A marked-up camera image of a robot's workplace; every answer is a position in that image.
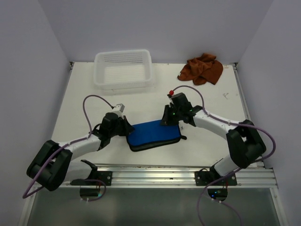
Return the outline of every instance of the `glass panel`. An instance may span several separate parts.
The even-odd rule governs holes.
[[[106,195],[86,203],[79,188],[41,190],[34,201],[29,226],[60,225],[199,225],[196,202],[201,189],[109,188]],[[245,226],[278,226],[268,188],[229,189],[227,203],[242,216]],[[238,226],[227,207],[203,197],[200,211],[206,225]]]

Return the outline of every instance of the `metal frame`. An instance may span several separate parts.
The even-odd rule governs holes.
[[[246,105],[244,93],[238,78],[238,72],[235,64],[231,64],[238,84],[239,94],[241,96],[245,117],[250,119],[250,114]],[[97,164],[98,170],[112,171],[112,188],[200,188],[196,186],[194,172],[204,167],[177,167],[177,166],[137,166],[137,165],[103,165]],[[231,189],[240,188],[270,188],[271,196],[275,205],[275,210],[281,226],[288,226],[284,208],[278,195],[277,181],[272,169],[265,169],[262,162],[248,169],[242,169],[236,174],[237,186],[231,186]],[[73,187],[70,183],[63,183],[61,187]],[[220,186],[211,186],[210,188],[219,188]],[[19,226],[26,226],[30,217],[35,194],[27,198],[19,220]]]
[[[202,167],[97,165],[99,171],[112,171],[114,188],[204,188],[196,186],[194,172]],[[243,169],[231,188],[277,188],[272,169]],[[66,182],[61,187],[70,187]]]

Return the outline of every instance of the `black bracket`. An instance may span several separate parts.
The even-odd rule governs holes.
[[[224,201],[228,196],[228,189],[227,188],[209,188],[208,195],[210,198]]]
[[[105,183],[106,186],[111,186],[112,183],[112,171],[96,171],[93,174],[93,178],[96,180],[101,180]],[[97,182],[85,181],[83,179],[76,179],[70,182],[70,185],[73,186],[97,186]]]
[[[212,181],[204,180],[203,178],[201,178],[199,171],[194,172],[194,179],[196,181],[196,186],[206,186],[212,182]],[[225,180],[221,180],[220,182],[217,182],[216,184],[214,184],[212,186],[224,186],[224,185],[236,186],[237,185],[236,175],[234,174],[233,176],[226,178]]]
[[[254,125],[250,120],[244,120],[240,124]],[[235,129],[230,129],[226,137],[232,161],[243,169],[267,150],[258,131],[253,128],[237,126]]]
[[[53,140],[46,141],[36,157],[34,157],[26,174],[33,179],[46,160],[59,148],[59,144]],[[38,177],[37,182],[49,191],[57,189],[65,179],[71,158],[72,152],[68,149],[63,149],[54,157],[55,161],[52,159],[47,164]]]
[[[79,190],[79,195],[82,199],[86,200],[87,198],[91,197],[98,197],[100,194],[100,188],[85,188],[81,187]]]

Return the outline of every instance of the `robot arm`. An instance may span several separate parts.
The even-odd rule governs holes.
[[[192,107],[183,93],[168,97],[171,103],[165,106],[161,125],[176,125],[179,121],[184,121],[192,126],[212,131],[228,142],[230,154],[215,163],[209,172],[200,172],[199,176],[206,181],[212,182],[237,168],[245,169],[266,151],[266,146],[256,129],[230,125],[230,122],[253,125],[251,121],[230,121],[217,116],[229,122],[225,124],[209,117],[216,115],[205,112],[201,106]]]
[[[40,151],[27,169],[26,174],[34,178],[41,167],[48,161],[44,170],[40,173],[37,182],[49,191],[56,190],[64,181],[75,179],[97,179],[97,167],[86,160],[71,162],[89,152],[103,149],[114,136],[127,136],[134,128],[122,115],[124,105],[116,105],[112,112],[106,113],[101,124],[97,125],[91,134],[87,134],[75,141],[56,143],[49,140],[44,143]],[[49,157],[55,151],[58,152],[53,159]]]

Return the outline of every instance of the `black mount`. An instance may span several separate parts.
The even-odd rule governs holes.
[[[174,126],[178,125],[179,121],[196,126],[193,117],[197,112],[203,109],[203,107],[197,105],[192,107],[187,97],[183,93],[178,93],[173,96],[167,95],[171,98],[172,103],[165,105],[163,118],[160,125],[162,126]]]
[[[208,195],[210,198],[224,201],[228,196],[228,189],[227,188],[209,188]]]
[[[196,181],[196,186],[206,186],[212,181],[215,181],[219,179],[221,176],[217,174],[217,172],[214,170],[214,167],[212,166],[209,171],[206,169],[201,169],[200,171],[194,172],[194,179]],[[224,180],[221,180],[220,182],[217,182],[213,184],[212,186],[236,186],[236,175],[233,174],[233,176],[226,178]]]
[[[101,124],[93,129],[92,134],[100,140],[100,149],[106,147],[114,136],[126,137],[134,131],[134,128],[128,123],[126,116],[118,117],[115,113],[106,113]]]
[[[81,160],[82,162],[86,163],[91,167],[91,173],[88,176],[87,179],[96,179],[101,180],[105,183],[106,186],[111,186],[112,183],[112,171],[98,171],[97,166],[95,166],[93,163],[87,161],[87,160]],[[97,186],[102,186],[97,182],[92,181],[85,181],[83,179],[76,179],[70,182],[70,185],[73,186],[96,186],[95,188],[91,187],[81,187],[79,189],[79,194],[82,199],[87,199],[90,197],[97,197],[99,195],[100,187],[97,188]]]

